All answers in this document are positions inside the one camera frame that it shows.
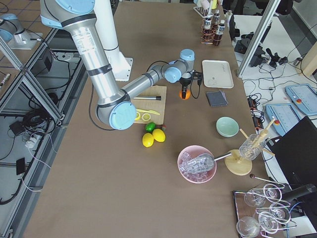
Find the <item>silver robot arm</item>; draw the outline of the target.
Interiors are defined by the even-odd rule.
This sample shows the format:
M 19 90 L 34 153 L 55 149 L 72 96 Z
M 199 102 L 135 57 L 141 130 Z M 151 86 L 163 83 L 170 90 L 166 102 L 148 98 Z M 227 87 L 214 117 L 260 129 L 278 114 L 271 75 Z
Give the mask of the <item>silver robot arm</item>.
M 8 43 L 12 39 L 17 45 L 31 43 L 30 34 L 21 25 L 18 17 L 13 13 L 0 16 L 0 37 Z
M 63 29 L 71 35 L 99 96 L 97 118 L 113 129 L 124 130 L 136 117 L 131 99 L 163 78 L 175 83 L 192 72 L 195 53 L 192 49 L 183 49 L 180 58 L 172 64 L 153 65 L 140 77 L 119 88 L 100 39 L 102 31 L 96 27 L 102 22 L 107 29 L 114 26 L 112 20 L 106 20 L 106 17 L 113 18 L 112 10 L 107 4 L 105 13 L 101 13 L 101 5 L 98 0 L 42 0 L 41 20 L 44 25 Z

